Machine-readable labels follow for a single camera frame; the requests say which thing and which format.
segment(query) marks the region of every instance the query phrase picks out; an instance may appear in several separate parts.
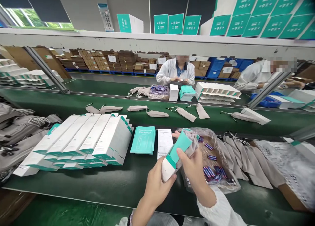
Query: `clear plastic bag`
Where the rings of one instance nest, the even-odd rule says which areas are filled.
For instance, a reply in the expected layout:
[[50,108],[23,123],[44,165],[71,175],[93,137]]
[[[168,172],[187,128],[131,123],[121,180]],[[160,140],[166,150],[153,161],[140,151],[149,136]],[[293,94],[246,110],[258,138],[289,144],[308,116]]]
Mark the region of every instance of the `clear plastic bag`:
[[[208,185],[215,185],[217,186],[224,194],[229,194],[238,191],[241,186],[236,179],[234,173],[229,169],[227,159],[220,149],[219,146],[219,139],[217,138],[216,134],[207,128],[189,128],[190,130],[196,132],[200,137],[203,138],[203,141],[199,141],[199,148],[202,151],[202,159],[203,159],[203,166],[209,166],[213,173],[216,173],[214,166],[223,167],[227,178],[221,178],[219,181],[207,181]],[[206,147],[205,143],[209,144],[213,150],[210,150]],[[208,159],[208,155],[215,156],[215,160]],[[189,179],[184,173],[184,169],[181,169],[185,187],[189,192],[193,192],[193,189],[190,185]]]

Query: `white product box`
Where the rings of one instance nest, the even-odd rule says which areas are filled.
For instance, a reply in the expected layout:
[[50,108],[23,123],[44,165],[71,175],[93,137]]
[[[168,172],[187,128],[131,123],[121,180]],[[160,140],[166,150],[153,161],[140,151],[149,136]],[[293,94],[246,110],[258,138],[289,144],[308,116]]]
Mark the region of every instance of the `white product box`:
[[252,116],[252,117],[255,117],[255,118],[258,118],[260,121],[258,122],[260,125],[265,125],[267,124],[268,122],[270,122],[271,120],[262,116],[261,114],[259,113],[256,113],[255,111],[249,109],[249,108],[244,108],[242,111],[241,111],[242,114],[246,114],[248,116]]
[[66,132],[55,142],[55,144],[47,151],[49,155],[55,156],[67,156],[62,151],[66,148],[72,138],[76,135],[79,129],[84,125],[89,116],[92,114],[86,114],[79,116],[76,121],[66,130]]
[[92,128],[91,132],[88,134],[87,138],[81,145],[79,151],[83,152],[85,154],[92,154],[94,151],[94,148],[101,137],[104,128],[110,119],[110,114],[102,114],[99,119],[97,120],[96,124]]
[[170,85],[170,101],[177,101],[178,99],[178,93],[179,93],[179,89],[178,89],[178,85]]
[[72,157],[71,161],[76,163],[84,163],[87,154]]
[[77,134],[72,138],[66,148],[62,151],[62,153],[66,154],[67,156],[82,156],[84,155],[83,152],[79,151],[80,147],[82,146],[83,142],[93,129],[94,125],[100,118],[100,114],[93,114],[91,115],[84,125],[80,128]]
[[19,167],[17,167],[16,170],[13,172],[13,174],[20,177],[25,177],[25,176],[35,175],[38,173],[38,171],[39,171],[38,168],[20,164]]
[[83,167],[84,166],[79,165],[78,163],[65,163],[62,168],[68,170],[81,170]]
[[104,160],[113,159],[114,151],[125,156],[131,139],[131,133],[123,119],[110,118],[96,147],[93,156]]
[[45,171],[57,171],[59,169],[59,167],[54,166],[52,162],[44,160],[44,158],[45,156],[42,154],[31,152],[22,164]]
[[59,126],[58,124],[55,124],[47,135],[34,147],[33,151],[39,154],[46,154],[62,134],[78,119],[78,117],[78,115],[71,115]]
[[103,166],[107,166],[106,161],[90,163],[90,167],[92,167],[92,168],[94,168],[94,167],[103,167]]
[[44,160],[48,160],[48,161],[50,161],[50,162],[58,162],[58,156],[46,155],[46,157],[44,158]]

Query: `forearm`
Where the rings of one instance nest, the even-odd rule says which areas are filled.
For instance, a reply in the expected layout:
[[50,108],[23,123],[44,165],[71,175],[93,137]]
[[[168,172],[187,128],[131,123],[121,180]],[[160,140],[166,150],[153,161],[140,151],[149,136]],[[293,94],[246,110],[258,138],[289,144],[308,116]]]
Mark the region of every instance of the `forearm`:
[[154,213],[155,209],[151,206],[145,198],[141,198],[139,204],[134,211],[132,217],[133,226],[146,226]]

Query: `blue plastic crate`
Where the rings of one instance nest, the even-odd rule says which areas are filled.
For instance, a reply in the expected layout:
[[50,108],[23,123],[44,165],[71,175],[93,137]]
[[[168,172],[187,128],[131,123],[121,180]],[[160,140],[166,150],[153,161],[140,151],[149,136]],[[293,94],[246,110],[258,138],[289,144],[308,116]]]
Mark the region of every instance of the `blue plastic crate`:
[[[252,94],[252,96],[250,97],[250,99],[254,99],[256,97],[257,94]],[[262,107],[266,107],[266,108],[278,108],[279,105],[281,104],[280,102],[274,100],[273,98],[267,96],[263,101],[261,101],[259,103]]]

